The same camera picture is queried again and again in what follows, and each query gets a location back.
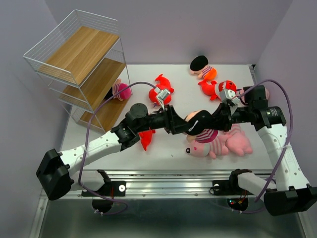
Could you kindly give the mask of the boy doll pink hat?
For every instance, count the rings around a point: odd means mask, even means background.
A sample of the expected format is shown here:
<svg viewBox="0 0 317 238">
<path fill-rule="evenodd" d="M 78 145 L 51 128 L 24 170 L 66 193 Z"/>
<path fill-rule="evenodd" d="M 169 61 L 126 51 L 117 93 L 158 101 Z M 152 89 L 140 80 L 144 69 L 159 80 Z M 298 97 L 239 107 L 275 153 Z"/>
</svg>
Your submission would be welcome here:
<svg viewBox="0 0 317 238">
<path fill-rule="evenodd" d="M 120 101 L 128 100 L 132 95 L 131 89 L 128 88 L 128 85 L 121 82 L 121 79 L 116 79 L 111 89 L 108 91 L 105 100 L 113 97 L 114 99 L 118 99 Z"/>
<path fill-rule="evenodd" d="M 218 136 L 218 131 L 211 129 L 211 114 L 206 110 L 194 111 L 185 117 L 185 121 L 190 124 L 190 128 L 185 132 L 189 143 L 210 143 Z"/>
</svg>

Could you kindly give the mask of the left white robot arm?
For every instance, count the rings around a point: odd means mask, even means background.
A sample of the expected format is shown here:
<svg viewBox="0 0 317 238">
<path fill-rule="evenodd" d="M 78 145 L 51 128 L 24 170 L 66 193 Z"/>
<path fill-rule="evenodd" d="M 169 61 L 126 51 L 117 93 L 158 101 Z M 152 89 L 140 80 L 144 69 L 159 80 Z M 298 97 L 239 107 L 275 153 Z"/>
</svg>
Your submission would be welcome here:
<svg viewBox="0 0 317 238">
<path fill-rule="evenodd" d="M 97 139 L 61 152 L 55 149 L 47 151 L 36 176 L 49 200 L 57 200 L 73 190 L 106 195 L 110 183 L 105 173 L 85 173 L 84 166 L 133 146 L 140 140 L 139 132 L 160 128 L 167 133 L 180 134 L 186 132 L 190 124 L 176 113 L 173 106 L 149 114 L 144 104 L 134 104 L 119 125 Z"/>
</svg>

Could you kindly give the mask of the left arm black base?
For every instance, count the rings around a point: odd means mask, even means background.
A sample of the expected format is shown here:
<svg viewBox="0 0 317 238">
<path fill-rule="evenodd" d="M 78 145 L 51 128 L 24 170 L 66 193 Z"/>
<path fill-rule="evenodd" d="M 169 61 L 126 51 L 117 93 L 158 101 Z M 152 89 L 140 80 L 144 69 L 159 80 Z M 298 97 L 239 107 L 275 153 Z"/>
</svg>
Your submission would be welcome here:
<svg viewBox="0 0 317 238">
<path fill-rule="evenodd" d="M 95 214 L 116 215 L 127 210 L 128 204 L 115 197 L 124 197 L 126 193 L 126 181 L 112 181 L 104 170 L 96 171 L 97 178 L 102 179 L 94 189 L 84 186 L 81 195 L 92 197 L 92 208 Z"/>
</svg>

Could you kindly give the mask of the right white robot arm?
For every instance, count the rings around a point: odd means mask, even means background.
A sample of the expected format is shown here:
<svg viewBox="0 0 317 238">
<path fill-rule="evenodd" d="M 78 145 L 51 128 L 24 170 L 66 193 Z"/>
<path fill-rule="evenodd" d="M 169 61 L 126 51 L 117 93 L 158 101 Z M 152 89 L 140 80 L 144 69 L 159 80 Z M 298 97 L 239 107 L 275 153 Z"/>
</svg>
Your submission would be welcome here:
<svg viewBox="0 0 317 238">
<path fill-rule="evenodd" d="M 270 107 L 264 86 L 245 87 L 245 107 L 229 100 L 220 103 L 213 114 L 203 110 L 200 118 L 204 128 L 228 131 L 234 124 L 249 122 L 264 143 L 273 166 L 268 179 L 247 169 L 234 170 L 227 186 L 220 189 L 240 193 L 245 190 L 262 200 L 272 216 L 307 211 L 317 201 L 317 189 L 301 171 L 289 140 L 291 125 L 286 124 L 280 107 Z"/>
</svg>

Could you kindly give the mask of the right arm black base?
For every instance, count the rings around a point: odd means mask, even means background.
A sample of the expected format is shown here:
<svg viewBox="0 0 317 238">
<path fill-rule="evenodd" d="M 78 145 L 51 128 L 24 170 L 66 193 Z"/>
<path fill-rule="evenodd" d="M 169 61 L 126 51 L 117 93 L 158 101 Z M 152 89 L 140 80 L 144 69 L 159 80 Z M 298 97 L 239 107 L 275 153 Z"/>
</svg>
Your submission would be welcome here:
<svg viewBox="0 0 317 238">
<path fill-rule="evenodd" d="M 226 199 L 227 206 L 232 212 L 239 214 L 254 214 L 255 212 L 246 211 L 249 206 L 247 198 L 251 193 L 242 189 L 238 185 L 238 175 L 249 174 L 252 171 L 248 169 L 236 169 L 231 172 L 229 179 L 213 180 L 209 193 L 214 196 L 229 196 Z"/>
</svg>

